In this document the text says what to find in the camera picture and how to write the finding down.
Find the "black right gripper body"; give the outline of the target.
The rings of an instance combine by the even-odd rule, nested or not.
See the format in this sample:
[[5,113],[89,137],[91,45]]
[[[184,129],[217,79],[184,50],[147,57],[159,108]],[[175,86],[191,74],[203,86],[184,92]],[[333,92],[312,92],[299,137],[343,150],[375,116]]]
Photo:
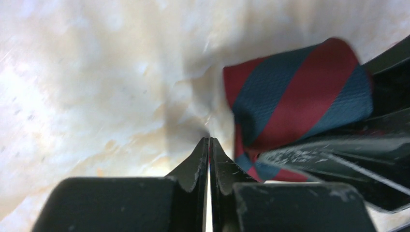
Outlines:
[[363,125],[385,133],[409,133],[409,36],[367,62],[365,67],[374,80],[374,112],[363,122]]

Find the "red navy striped tie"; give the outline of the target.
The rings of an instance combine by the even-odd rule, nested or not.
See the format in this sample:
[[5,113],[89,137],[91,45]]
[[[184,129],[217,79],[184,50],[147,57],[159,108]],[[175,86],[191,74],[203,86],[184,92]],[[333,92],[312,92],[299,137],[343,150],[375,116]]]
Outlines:
[[260,182],[308,181],[260,164],[259,156],[373,112],[373,78],[339,38],[226,66],[222,77],[234,115],[234,160]]

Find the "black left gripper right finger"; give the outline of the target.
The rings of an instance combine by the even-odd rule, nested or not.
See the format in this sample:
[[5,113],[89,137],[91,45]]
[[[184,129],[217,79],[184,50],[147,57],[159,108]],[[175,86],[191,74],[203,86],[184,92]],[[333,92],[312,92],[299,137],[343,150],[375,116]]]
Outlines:
[[209,140],[216,232],[374,232],[361,195],[343,183],[262,184]]

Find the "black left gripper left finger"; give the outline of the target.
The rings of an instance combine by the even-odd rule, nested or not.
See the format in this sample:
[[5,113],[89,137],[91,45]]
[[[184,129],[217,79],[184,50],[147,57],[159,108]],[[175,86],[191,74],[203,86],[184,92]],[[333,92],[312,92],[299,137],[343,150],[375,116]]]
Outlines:
[[61,181],[35,232],[203,232],[209,139],[164,177],[72,177]]

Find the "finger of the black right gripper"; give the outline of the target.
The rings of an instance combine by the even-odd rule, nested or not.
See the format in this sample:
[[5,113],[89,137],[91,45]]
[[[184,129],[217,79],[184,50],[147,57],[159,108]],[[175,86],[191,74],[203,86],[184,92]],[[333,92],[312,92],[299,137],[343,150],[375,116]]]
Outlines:
[[409,136],[325,136],[263,152],[258,167],[280,167],[356,188],[374,208],[410,206]]

